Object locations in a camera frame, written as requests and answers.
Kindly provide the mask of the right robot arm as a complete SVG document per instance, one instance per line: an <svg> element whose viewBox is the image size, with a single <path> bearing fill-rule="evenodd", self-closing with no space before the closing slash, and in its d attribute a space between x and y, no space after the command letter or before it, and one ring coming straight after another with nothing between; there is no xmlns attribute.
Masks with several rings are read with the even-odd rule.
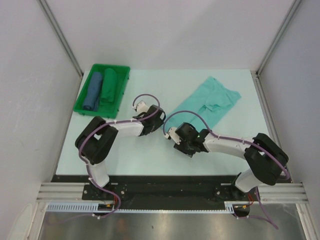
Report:
<svg viewBox="0 0 320 240"><path fill-rule="evenodd" d="M239 173L230 187L230 195L237 201L242 201L252 189L262 184L275 185L289 161L288 155L264 133L251 139L213 135L208 129L198 132L184 122L179 127L170 128L168 135L175 142L174 148L189 157L204 152L246 160L249 169Z"/></svg>

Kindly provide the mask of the rolled blue t shirt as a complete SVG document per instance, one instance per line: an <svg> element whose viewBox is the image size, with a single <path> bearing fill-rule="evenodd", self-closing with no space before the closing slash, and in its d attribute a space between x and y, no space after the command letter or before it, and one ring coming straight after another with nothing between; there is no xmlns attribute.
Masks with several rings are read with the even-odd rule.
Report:
<svg viewBox="0 0 320 240"><path fill-rule="evenodd" d="M87 94L82 103L82 109L96 112L99 107L99 95L102 87L103 75L94 72L87 87Z"/></svg>

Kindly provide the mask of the teal t shirt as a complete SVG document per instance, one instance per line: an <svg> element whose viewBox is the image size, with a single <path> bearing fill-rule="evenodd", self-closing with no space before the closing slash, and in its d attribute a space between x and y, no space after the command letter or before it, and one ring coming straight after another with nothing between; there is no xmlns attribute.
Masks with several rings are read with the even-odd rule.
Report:
<svg viewBox="0 0 320 240"><path fill-rule="evenodd" d="M198 114L210 128L213 128L240 98L239 92L224 87L221 82L210 76L169 114L171 118L165 124L165 131L171 127L179 127L182 123L193 125L197 131L202 130L205 125L200 118L187 111Z"/></svg>

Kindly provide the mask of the right aluminium frame post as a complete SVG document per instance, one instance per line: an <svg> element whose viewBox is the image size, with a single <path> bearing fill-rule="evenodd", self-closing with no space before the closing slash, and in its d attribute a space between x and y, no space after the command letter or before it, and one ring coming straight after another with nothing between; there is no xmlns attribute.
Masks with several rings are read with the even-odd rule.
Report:
<svg viewBox="0 0 320 240"><path fill-rule="evenodd" d="M264 57L262 58L262 61L260 62L257 70L255 71L255 74L257 77L259 77L262 72L264 71L267 63L271 59L272 55L274 54L276 48L280 44L282 38L284 37L288 27L290 26L291 22L293 21L294 17L299 11L299 8L301 7L304 0L294 0L286 13L279 29L277 30L269 48L267 49Z"/></svg>

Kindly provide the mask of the left aluminium frame post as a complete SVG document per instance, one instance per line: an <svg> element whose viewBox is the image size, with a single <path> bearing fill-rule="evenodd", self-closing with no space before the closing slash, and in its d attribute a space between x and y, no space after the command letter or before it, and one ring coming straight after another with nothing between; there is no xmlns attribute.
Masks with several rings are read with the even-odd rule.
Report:
<svg viewBox="0 0 320 240"><path fill-rule="evenodd" d="M70 47L51 7L49 6L48 2L46 0L37 0L37 3L39 7L41 8L44 16L46 17L49 25L51 26L54 34L56 35L59 43L61 44L64 52L66 53L68 59L70 60L72 66L74 67L77 74L82 78L84 75L84 72L82 71L80 64L78 60L76 59L72 48Z"/></svg>

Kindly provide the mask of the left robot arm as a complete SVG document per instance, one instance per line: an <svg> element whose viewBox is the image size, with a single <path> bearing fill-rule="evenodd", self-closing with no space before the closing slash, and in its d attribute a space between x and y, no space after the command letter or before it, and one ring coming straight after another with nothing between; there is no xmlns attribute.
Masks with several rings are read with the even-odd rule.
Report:
<svg viewBox="0 0 320 240"><path fill-rule="evenodd" d="M78 156L84 162L89 182L94 185L93 194L100 200L110 196L107 185L110 177L104 160L117 137L142 137L155 132L164 123L166 114L156 105L135 107L138 113L128 120L107 122L94 117L75 140Z"/></svg>

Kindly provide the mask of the rolled dark green t shirt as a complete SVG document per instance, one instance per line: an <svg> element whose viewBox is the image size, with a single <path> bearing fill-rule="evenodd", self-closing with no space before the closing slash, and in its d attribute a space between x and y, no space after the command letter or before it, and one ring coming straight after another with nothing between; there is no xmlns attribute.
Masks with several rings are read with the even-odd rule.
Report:
<svg viewBox="0 0 320 240"><path fill-rule="evenodd" d="M112 104L115 100L118 76L112 68L104 71L104 78L101 86L100 104L102 106Z"/></svg>

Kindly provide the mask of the aluminium front rail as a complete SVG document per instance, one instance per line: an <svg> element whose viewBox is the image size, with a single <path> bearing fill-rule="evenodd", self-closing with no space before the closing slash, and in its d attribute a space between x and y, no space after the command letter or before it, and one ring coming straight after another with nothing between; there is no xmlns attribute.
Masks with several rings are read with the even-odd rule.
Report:
<svg viewBox="0 0 320 240"><path fill-rule="evenodd" d="M44 182L41 184L38 202L81 202L87 183ZM309 202L302 183L262 184L258 187L264 204L307 204Z"/></svg>

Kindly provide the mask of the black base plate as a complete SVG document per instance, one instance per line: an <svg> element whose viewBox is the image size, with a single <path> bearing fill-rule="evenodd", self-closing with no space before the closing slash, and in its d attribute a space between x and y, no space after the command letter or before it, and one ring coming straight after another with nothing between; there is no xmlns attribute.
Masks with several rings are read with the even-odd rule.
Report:
<svg viewBox="0 0 320 240"><path fill-rule="evenodd" d="M117 194L123 203L137 198L203 199L209 202L246 201L254 194L236 188L235 175L218 176L159 176L112 175L102 188L94 186L87 175L54 175L51 182L59 184L84 184L83 200L114 200Z"/></svg>

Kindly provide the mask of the green plastic tray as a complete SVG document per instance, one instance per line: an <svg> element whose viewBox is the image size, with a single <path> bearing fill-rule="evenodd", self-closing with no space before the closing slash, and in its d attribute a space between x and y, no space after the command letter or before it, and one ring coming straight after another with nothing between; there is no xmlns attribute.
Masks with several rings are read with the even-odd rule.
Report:
<svg viewBox="0 0 320 240"><path fill-rule="evenodd" d="M114 102L107 105L101 105L100 103L101 90L100 90L98 110L97 111L84 110L82 108L82 104L87 95L87 88L88 88L90 79L92 77L92 74L94 72L100 72L102 74L102 84L103 84L104 72L107 68L111 68L117 73L117 87L116 87ZM84 85L79 92L79 95L73 107L73 111L85 116L94 116L94 117L100 116L108 119L116 118L124 92L125 92L127 82L129 79L130 70L131 68L129 66L123 66L123 65L110 65L110 64L100 64L100 63L93 64L88 76L85 78Z"/></svg>

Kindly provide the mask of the aluminium frame post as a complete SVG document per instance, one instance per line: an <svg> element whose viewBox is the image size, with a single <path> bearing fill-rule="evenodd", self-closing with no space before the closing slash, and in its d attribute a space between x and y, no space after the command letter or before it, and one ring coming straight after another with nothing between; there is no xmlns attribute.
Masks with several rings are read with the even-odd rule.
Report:
<svg viewBox="0 0 320 240"><path fill-rule="evenodd" d="M257 77L259 77L262 72L264 71L267 63L271 59L272 55L274 54L276 48L280 44L282 38L284 37L288 27L290 26L291 22L293 21L294 17L299 11L299 8L301 7L304 0L294 0L286 13L279 29L277 30L269 48L267 49L264 57L262 58L262 61L260 62L257 70L255 71L255 74Z"/></svg>
<svg viewBox="0 0 320 240"><path fill-rule="evenodd" d="M37 0L37 3L39 7L41 8L44 16L46 17L49 25L51 26L54 34L56 35L59 43L61 44L64 52L66 53L68 59L70 60L72 66L74 67L77 74L82 78L84 75L84 72L82 71L80 64L78 60L76 59L72 48L70 47L51 7L49 6L48 2L46 0Z"/></svg>

